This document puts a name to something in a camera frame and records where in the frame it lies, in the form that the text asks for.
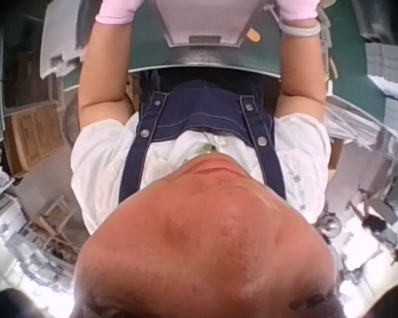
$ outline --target white t-shirt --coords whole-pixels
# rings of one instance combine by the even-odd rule
[[[124,163],[139,123],[108,119],[82,129],[72,151],[72,189],[87,230],[93,233],[118,206]],[[203,153],[213,144],[263,183],[256,152],[235,136],[186,131],[176,140],[153,142],[146,155],[141,189]],[[275,150],[285,181],[287,202],[314,223],[324,207],[330,141],[326,128],[305,114],[275,119]]]

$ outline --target wheel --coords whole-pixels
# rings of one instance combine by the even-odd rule
[[[342,232],[342,222],[334,215],[325,215],[318,221],[318,230],[332,239]]]

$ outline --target cloth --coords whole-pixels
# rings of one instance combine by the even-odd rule
[[[105,25],[131,23],[144,0],[103,0],[96,21]]]
[[[280,16],[285,21],[317,17],[320,0],[277,0]]]
[[[93,233],[118,205],[125,159],[133,144],[139,114],[125,125],[105,120],[82,129],[72,151],[72,189],[82,209],[87,230]],[[212,142],[263,183],[255,150],[235,136],[185,131],[176,140],[154,142],[145,160],[140,188],[166,176]],[[304,114],[275,119],[275,150],[285,180],[287,202],[309,223],[324,207],[328,182],[330,141],[323,124]]]
[[[139,191],[145,155],[152,142],[176,140],[184,131],[233,135],[255,149],[263,180],[286,199],[285,183],[274,150],[273,118],[263,109],[259,82],[235,80],[236,94],[205,79],[182,81],[170,91],[154,91],[140,108],[140,125],[123,171],[119,202]],[[218,146],[209,144],[217,151]]]

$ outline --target short sleeve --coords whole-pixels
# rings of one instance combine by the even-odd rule
[[[129,125],[108,119],[83,128],[74,145],[71,186],[90,234],[117,206],[115,181],[133,139]]]
[[[331,147],[326,127],[300,113],[275,119],[275,150],[288,201],[314,223],[323,210],[328,183]]]

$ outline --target denim overalls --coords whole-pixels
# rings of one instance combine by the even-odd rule
[[[264,182],[286,199],[285,183],[274,149],[274,120],[263,110],[263,94],[253,83],[234,93],[197,79],[170,91],[150,92],[139,110],[139,124],[123,171],[119,202],[139,191],[152,142],[177,139],[184,131],[232,134],[254,148]]]

